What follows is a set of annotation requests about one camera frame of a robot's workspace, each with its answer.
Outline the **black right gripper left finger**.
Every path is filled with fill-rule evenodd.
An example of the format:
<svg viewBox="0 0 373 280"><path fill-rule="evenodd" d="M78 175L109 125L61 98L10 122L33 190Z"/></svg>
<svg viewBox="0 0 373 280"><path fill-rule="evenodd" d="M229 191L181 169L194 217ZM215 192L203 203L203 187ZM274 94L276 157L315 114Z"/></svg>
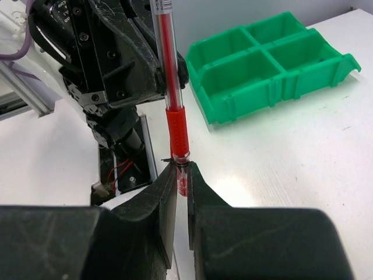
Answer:
<svg viewBox="0 0 373 280"><path fill-rule="evenodd" d="M177 168L134 197L99 206L1 207L2 279L165 279L172 266Z"/></svg>

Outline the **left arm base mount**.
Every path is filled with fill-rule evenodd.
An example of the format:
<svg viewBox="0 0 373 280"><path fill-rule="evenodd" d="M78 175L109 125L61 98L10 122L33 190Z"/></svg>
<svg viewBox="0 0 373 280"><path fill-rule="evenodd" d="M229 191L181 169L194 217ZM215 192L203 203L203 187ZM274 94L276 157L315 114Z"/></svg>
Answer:
<svg viewBox="0 0 373 280"><path fill-rule="evenodd" d="M98 182L92 184L90 204L99 206L121 194L148 186L158 177L147 117L142 115L133 129L142 141L131 157L117 157L98 146Z"/></svg>

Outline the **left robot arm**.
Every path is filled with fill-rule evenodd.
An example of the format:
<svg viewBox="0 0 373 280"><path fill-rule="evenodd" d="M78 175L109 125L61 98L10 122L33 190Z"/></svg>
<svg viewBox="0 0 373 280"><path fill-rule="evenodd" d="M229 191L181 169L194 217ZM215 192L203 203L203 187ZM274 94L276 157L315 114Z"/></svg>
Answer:
<svg viewBox="0 0 373 280"><path fill-rule="evenodd" d="M165 100L171 153L189 155L171 1L2 1L1 27L3 55L71 99L101 146L133 152L137 106Z"/></svg>

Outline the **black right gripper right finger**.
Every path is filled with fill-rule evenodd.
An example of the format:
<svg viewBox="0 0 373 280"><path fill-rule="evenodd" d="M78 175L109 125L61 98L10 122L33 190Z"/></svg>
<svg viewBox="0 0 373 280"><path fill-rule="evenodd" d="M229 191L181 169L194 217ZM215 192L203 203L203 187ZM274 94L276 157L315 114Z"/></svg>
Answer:
<svg viewBox="0 0 373 280"><path fill-rule="evenodd" d="M229 205L189 165L188 232L196 279L353 279L339 234L315 208Z"/></svg>

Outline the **red pen cap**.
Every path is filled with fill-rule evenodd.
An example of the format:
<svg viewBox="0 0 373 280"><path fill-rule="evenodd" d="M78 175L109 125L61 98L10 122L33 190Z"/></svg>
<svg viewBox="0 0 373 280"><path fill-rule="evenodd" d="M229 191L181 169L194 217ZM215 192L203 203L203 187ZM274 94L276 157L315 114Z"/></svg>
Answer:
<svg viewBox="0 0 373 280"><path fill-rule="evenodd" d="M177 166L177 187L183 197L188 195L188 165L189 162L185 162Z"/></svg>

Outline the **red gel pen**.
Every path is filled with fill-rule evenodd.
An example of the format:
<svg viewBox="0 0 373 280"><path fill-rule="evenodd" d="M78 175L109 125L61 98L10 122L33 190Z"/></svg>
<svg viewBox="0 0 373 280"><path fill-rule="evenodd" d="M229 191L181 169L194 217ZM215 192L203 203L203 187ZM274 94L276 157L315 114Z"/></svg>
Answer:
<svg viewBox="0 0 373 280"><path fill-rule="evenodd" d="M156 38L161 35L165 51L164 66L161 69L166 83L166 116L170 133L172 157L177 165L189 162L189 141L185 107L178 81L176 44L171 1L151 1Z"/></svg>

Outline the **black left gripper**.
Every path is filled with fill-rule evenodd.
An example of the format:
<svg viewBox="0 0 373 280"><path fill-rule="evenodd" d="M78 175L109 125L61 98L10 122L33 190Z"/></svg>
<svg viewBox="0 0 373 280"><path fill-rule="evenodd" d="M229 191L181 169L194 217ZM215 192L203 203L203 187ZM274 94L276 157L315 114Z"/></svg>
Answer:
<svg viewBox="0 0 373 280"><path fill-rule="evenodd" d="M29 15L34 41L61 68L82 106L124 108L164 96L165 51L156 38L149 1L34 1ZM180 89L189 82L177 51Z"/></svg>

